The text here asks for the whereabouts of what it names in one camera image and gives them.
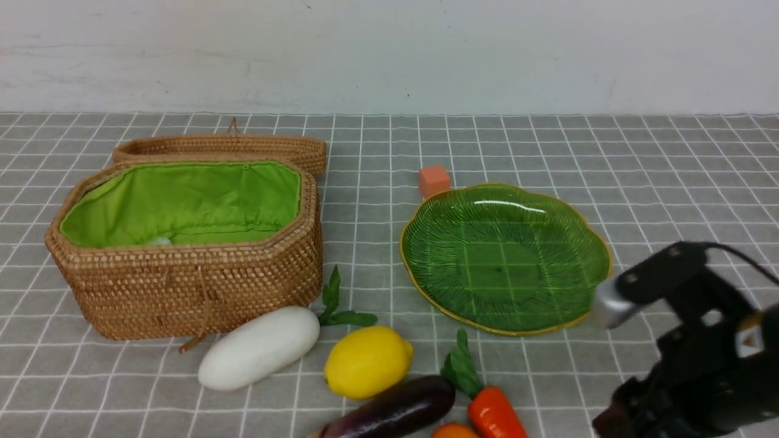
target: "orange cube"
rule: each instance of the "orange cube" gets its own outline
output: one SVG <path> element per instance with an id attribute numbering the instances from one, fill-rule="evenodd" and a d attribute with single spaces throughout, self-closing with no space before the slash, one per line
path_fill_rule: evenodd
<path id="1" fill-rule="evenodd" d="M 430 166 L 419 171 L 419 192 L 424 199 L 449 190 L 449 174 L 443 166 Z"/>

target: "wicker basket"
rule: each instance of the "wicker basket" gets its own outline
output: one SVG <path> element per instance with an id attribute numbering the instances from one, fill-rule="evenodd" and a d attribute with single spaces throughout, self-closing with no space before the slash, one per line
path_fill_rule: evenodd
<path id="1" fill-rule="evenodd" d="M 144 149 L 143 142 L 137 144 Z M 228 155 L 159 154 L 143 163 L 279 162 L 301 177 L 299 213 L 292 222 L 258 242 L 88 249 L 63 235 L 65 215 L 85 194 L 139 163 L 113 164 L 68 194 L 45 244 L 98 333 L 114 340 L 193 337 L 180 348 L 184 352 L 206 334 L 231 331 L 282 306 L 307 306 L 318 296 L 323 240 L 313 175 L 282 157 Z"/>
<path id="2" fill-rule="evenodd" d="M 112 153 L 114 163 L 153 161 L 160 155 L 214 155 L 252 159 L 253 156 L 285 157 L 305 171 L 318 175 L 325 171 L 326 143 L 302 136 L 238 135 L 235 118 L 225 134 L 198 136 L 159 136 L 132 140 Z"/>

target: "black cable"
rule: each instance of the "black cable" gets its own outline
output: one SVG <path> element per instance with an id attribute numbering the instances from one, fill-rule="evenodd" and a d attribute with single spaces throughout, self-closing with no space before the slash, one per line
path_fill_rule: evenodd
<path id="1" fill-rule="evenodd" d="M 758 272 L 760 272 L 762 275 L 768 278 L 771 281 L 771 283 L 774 283 L 775 285 L 779 286 L 779 278 L 776 278 L 776 276 L 773 275 L 771 272 L 769 272 L 766 268 L 760 266 L 760 264 L 757 263 L 752 257 L 747 256 L 745 253 L 742 253 L 736 248 L 725 245 L 724 243 L 717 243 L 717 242 L 701 242 L 700 244 L 703 245 L 703 247 L 706 249 L 709 248 L 722 249 L 723 251 L 726 251 L 730 254 L 733 254 L 734 256 L 737 256 L 738 258 L 752 265 L 753 268 L 755 268 Z"/>

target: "leaf-shaped plate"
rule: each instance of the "leaf-shaped plate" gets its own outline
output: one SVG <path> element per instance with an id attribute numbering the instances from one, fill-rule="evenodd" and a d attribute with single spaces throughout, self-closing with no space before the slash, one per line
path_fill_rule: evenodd
<path id="1" fill-rule="evenodd" d="M 497 183 L 428 198 L 403 229 L 400 255 L 441 312 L 514 336 L 579 323 L 612 272 L 608 247 L 570 205 Z"/>

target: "eggplant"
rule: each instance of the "eggplant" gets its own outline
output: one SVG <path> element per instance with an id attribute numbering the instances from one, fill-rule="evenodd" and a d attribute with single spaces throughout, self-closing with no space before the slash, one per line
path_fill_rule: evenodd
<path id="1" fill-rule="evenodd" d="M 454 406 L 455 388 L 438 375 L 409 380 L 306 438 L 401 438 L 444 418 Z"/>

